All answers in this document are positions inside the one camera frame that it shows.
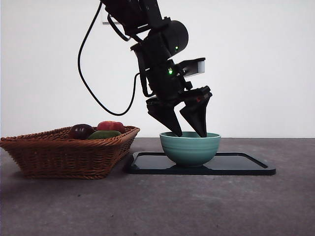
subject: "woven basket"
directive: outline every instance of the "woven basket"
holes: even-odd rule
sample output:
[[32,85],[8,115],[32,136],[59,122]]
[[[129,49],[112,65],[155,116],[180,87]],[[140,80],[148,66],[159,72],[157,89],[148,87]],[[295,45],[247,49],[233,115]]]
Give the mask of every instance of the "woven basket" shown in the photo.
[[125,133],[109,139],[69,139],[71,127],[1,138],[0,146],[19,165],[26,178],[105,178],[129,153],[140,131],[125,126]]

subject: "green bowl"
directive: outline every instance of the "green bowl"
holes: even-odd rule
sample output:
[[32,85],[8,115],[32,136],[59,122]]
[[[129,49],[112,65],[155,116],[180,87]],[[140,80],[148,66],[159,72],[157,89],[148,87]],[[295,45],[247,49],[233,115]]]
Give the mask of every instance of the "green bowl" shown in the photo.
[[186,167],[197,167],[210,161],[216,155],[221,139],[221,135],[213,133],[201,138],[196,132],[183,132],[181,137],[166,132],[159,137],[167,157]]

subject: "white background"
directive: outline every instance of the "white background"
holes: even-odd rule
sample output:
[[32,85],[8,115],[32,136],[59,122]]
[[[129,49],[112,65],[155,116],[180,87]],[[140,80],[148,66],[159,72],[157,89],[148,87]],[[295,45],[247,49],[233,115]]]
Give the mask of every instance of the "white background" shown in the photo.
[[[106,113],[84,87],[77,54],[97,0],[1,1],[1,136],[117,120],[141,128],[138,137],[167,129],[147,114],[140,81],[129,113]],[[162,17],[189,31],[173,57],[206,58],[208,132],[223,137],[315,137],[314,0],[159,0]],[[101,16],[82,53],[83,74],[99,99],[122,112],[132,92],[137,58]],[[192,130],[178,114],[184,131]]]

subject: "gray tabletop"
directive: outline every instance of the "gray tabletop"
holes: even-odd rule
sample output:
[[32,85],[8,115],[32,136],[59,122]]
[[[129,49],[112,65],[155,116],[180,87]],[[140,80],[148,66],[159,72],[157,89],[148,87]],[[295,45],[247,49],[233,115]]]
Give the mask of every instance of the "gray tabletop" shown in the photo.
[[[138,138],[130,153],[162,151]],[[24,179],[1,150],[2,236],[313,236],[315,139],[222,139],[273,176],[130,175]]]

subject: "black plastic tray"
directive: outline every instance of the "black plastic tray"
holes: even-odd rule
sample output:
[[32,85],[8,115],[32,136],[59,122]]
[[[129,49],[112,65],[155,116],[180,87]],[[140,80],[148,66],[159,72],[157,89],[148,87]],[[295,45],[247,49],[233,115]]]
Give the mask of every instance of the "black plastic tray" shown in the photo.
[[129,174],[151,175],[270,176],[276,173],[269,163],[240,152],[218,152],[200,167],[176,165],[164,152],[135,152],[124,170]]

